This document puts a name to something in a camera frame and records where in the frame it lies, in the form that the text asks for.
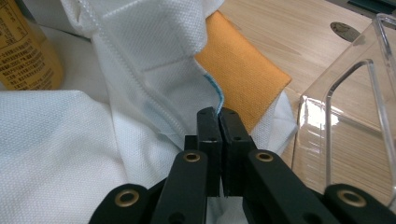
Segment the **white cloth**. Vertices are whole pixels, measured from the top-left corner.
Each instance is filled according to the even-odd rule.
[[[63,4],[92,43],[44,29],[78,91],[0,92],[1,223],[87,223],[115,187],[164,179],[196,112],[221,106],[193,59],[221,1]],[[281,153],[294,129],[281,95],[252,136]],[[209,200],[207,223],[244,222],[240,199]]]

